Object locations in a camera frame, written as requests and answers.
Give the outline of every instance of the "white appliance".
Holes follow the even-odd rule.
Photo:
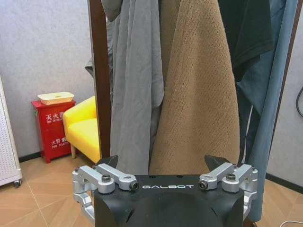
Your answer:
[[[22,173],[0,77],[0,185],[21,185]]]

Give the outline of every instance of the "caster wheel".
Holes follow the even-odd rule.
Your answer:
[[[18,188],[22,184],[21,179],[14,182],[15,188]]]

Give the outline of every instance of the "metal bracket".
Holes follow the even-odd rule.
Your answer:
[[[232,172],[233,164],[225,162],[210,173],[200,175],[199,186],[202,190],[216,189],[218,182]]]
[[[137,178],[134,175],[122,173],[121,171],[107,164],[103,163],[96,166],[96,171],[104,175],[110,175],[114,179],[114,181],[119,185],[119,188],[121,190],[135,191],[139,187]]]
[[[238,168],[224,163],[210,173],[201,175],[199,186],[203,190],[211,190],[217,188],[219,181],[222,181],[222,189],[226,192],[237,193],[240,188],[244,190],[244,220],[250,212],[251,202],[257,198],[257,169],[246,164]]]
[[[85,216],[95,223],[94,207],[91,197],[86,193],[98,189],[102,194],[108,194],[115,190],[115,181],[108,179],[102,180],[102,174],[88,166],[76,168],[72,173],[73,197],[80,203]]]
[[[226,192],[236,193],[240,189],[240,184],[244,181],[250,181],[252,175],[252,166],[243,164],[235,169],[233,174],[227,174],[222,179],[222,189]]]

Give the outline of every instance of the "brown towel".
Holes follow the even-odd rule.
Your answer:
[[[162,0],[165,97],[151,174],[202,174],[206,154],[237,163],[239,118],[217,0]]]

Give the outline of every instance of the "fire extinguisher box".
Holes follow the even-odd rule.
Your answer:
[[[75,106],[75,101],[54,105],[44,105],[41,101],[31,102],[34,107],[39,143],[43,146],[41,157],[46,163],[51,159],[71,153],[71,146],[66,140],[63,127],[63,114]]]

